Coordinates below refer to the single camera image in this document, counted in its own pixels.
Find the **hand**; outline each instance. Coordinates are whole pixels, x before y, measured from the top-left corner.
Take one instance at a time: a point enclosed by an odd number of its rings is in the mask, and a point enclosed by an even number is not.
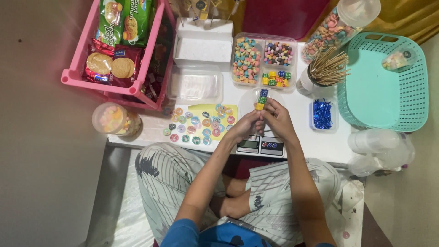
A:
[[[268,98],[261,115],[283,142],[297,137],[288,110],[276,100]]]
[[[253,110],[252,112],[245,114],[224,137],[230,138],[235,145],[256,132],[263,134],[264,128],[265,123],[260,111]]]

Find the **yellow candy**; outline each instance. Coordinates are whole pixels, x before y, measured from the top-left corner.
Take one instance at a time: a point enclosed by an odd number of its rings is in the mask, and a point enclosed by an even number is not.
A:
[[[264,109],[264,104],[257,103],[255,109],[261,111],[262,109]]]

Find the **styrofoam block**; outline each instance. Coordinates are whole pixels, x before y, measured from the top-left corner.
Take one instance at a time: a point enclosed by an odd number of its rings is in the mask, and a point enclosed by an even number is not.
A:
[[[214,19],[210,27],[210,19],[205,21],[197,20],[195,23],[191,18],[182,18],[184,27],[181,25],[180,18],[177,19],[175,27],[177,36],[181,39],[204,39],[231,41],[233,37],[233,21]]]
[[[220,40],[180,39],[177,44],[175,58],[230,62],[232,42]]]

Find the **clear plastic container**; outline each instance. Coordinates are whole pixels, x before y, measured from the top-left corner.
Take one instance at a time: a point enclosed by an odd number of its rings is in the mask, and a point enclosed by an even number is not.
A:
[[[308,39],[301,52],[302,60],[309,64],[329,47],[340,48],[371,23],[380,11],[379,0],[340,0]]]
[[[222,99],[221,71],[216,65],[173,65],[168,73],[169,99],[199,104]]]
[[[91,117],[93,127],[104,134],[129,136],[140,129],[139,114],[126,110],[115,103],[104,103],[98,106]]]
[[[356,153],[383,153],[399,145],[399,135],[384,129],[358,131],[349,135],[348,145]]]
[[[415,64],[417,55],[414,49],[410,47],[400,47],[389,54],[381,61],[383,68],[387,70],[395,70],[405,66]]]
[[[319,100],[323,102],[331,102],[331,127],[329,129],[317,128],[314,124],[314,102]],[[335,132],[338,129],[338,103],[334,98],[315,98],[313,102],[309,105],[309,127],[318,131]]]
[[[403,132],[398,132],[398,135],[400,138],[398,146],[387,152],[375,154],[385,169],[395,169],[414,160],[415,150],[408,135]]]
[[[359,177],[369,176],[381,169],[378,161],[371,155],[356,156],[348,161],[348,170]]]
[[[237,47],[237,40],[241,38],[249,38],[254,39],[256,54],[260,55],[259,64],[257,66],[257,72],[254,73],[253,76],[257,76],[255,79],[255,83],[244,83],[241,80],[239,80],[239,76],[236,75],[236,72],[239,72],[239,66],[238,62],[235,62],[235,55],[236,55],[236,47]],[[265,44],[271,40],[272,42],[281,42],[281,43],[288,43],[289,47],[291,47],[291,53],[293,53],[292,58],[290,59],[291,64],[288,66],[283,65],[274,65],[274,64],[267,64],[264,62],[264,54],[265,54]],[[257,34],[257,33],[238,33],[235,35],[233,40],[233,53],[231,57],[230,62],[230,71],[232,76],[232,81],[235,83],[235,85],[246,85],[246,86],[252,86],[252,87],[269,87],[272,89],[277,90],[283,90],[283,91],[292,91],[294,88],[295,82],[296,82],[296,75],[297,75],[297,41],[290,37],[282,37],[282,36],[269,36],[266,34]],[[285,71],[291,74],[291,79],[288,79],[288,87],[275,87],[275,86],[267,86],[262,84],[262,78],[264,73],[269,73],[270,71],[274,71],[278,73],[279,71]]]

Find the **biscuit package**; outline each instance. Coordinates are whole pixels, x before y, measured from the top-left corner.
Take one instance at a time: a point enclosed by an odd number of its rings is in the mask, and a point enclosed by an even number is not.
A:
[[[151,0],[125,0],[122,11],[122,44],[145,47]]]
[[[109,85],[113,55],[114,47],[93,39],[89,46],[83,80]]]
[[[120,43],[122,35],[122,10],[124,0],[101,0],[99,3],[99,27],[96,39],[110,46]]]
[[[109,83],[116,87],[131,87],[137,79],[143,49],[117,44],[114,50]]]

